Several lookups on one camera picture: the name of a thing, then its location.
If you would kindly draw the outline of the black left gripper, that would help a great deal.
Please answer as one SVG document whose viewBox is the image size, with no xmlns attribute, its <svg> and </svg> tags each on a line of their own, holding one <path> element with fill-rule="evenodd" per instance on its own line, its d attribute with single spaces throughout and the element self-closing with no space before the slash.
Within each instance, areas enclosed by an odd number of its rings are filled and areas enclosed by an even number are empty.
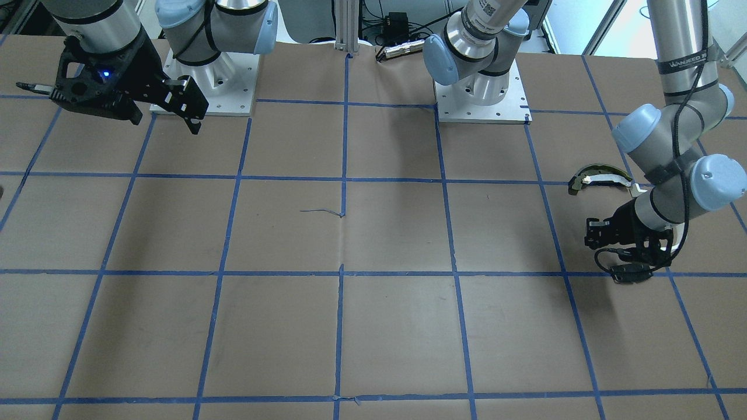
<svg viewBox="0 0 747 420">
<path fill-rule="evenodd" d="M 625 203 L 605 220 L 587 218 L 585 245 L 597 250 L 601 247 L 633 244 L 619 254 L 628 263 L 665 263 L 672 255 L 673 231 L 656 231 L 640 221 L 633 201 Z"/>
</svg>

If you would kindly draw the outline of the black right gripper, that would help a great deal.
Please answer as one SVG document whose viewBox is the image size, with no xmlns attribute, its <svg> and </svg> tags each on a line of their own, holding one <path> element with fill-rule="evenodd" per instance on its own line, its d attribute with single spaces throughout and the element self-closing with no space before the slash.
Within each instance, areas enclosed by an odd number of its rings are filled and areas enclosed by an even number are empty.
<svg viewBox="0 0 747 420">
<path fill-rule="evenodd" d="M 105 54 L 83 50 L 73 35 L 64 45 L 51 91 L 62 109 L 138 125 L 142 112 L 136 103 L 151 103 L 181 117 L 192 135 L 200 132 L 208 100 L 190 75 L 165 74 L 144 29 L 122 50 Z"/>
</svg>

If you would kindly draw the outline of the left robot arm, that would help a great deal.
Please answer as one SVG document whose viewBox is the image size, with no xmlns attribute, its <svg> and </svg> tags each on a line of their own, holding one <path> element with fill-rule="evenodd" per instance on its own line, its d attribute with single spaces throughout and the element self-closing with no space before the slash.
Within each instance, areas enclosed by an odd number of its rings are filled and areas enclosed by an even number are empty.
<svg viewBox="0 0 747 420">
<path fill-rule="evenodd" d="M 525 34 L 523 1 L 470 1 L 427 37 L 424 63 L 432 79 L 455 85 L 474 75 L 502 77 Z M 613 138 L 652 189 L 610 218 L 587 219 L 585 243 L 598 253 L 623 248 L 624 261 L 659 266 L 671 257 L 673 229 L 715 212 L 745 193 L 745 170 L 726 155 L 694 145 L 731 114 L 735 98 L 718 81 L 705 1 L 647 3 L 661 76 L 663 107 L 643 104 L 613 129 Z"/>
</svg>

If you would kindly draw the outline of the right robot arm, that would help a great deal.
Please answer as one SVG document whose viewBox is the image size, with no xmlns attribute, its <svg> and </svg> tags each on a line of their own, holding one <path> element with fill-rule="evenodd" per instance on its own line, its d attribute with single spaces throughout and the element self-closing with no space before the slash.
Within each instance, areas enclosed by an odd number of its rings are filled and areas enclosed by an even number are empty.
<svg viewBox="0 0 747 420">
<path fill-rule="evenodd" d="M 123 1 L 45 1 L 64 30 L 51 85 L 17 86 L 67 111 L 129 121 L 140 103 L 173 114 L 197 135 L 206 116 L 250 116 L 259 58 L 272 53 L 280 12 L 272 1 L 157 1 L 170 43 L 162 61 L 136 11 Z"/>
</svg>

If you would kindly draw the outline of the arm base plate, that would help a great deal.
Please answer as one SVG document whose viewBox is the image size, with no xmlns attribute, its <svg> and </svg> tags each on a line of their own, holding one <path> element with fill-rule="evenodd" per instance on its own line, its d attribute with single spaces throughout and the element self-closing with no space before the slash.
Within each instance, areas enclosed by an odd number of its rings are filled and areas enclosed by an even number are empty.
<svg viewBox="0 0 747 420">
<path fill-rule="evenodd" d="M 172 58 L 170 50 L 163 70 L 173 78 L 190 75 L 196 80 L 208 100 L 208 116 L 248 117 L 253 109 L 261 58 L 224 51 L 210 64 L 190 67 Z"/>
<path fill-rule="evenodd" d="M 516 61 L 503 75 L 478 73 L 454 85 L 433 85 L 441 122 L 525 124 L 533 120 Z"/>
</svg>

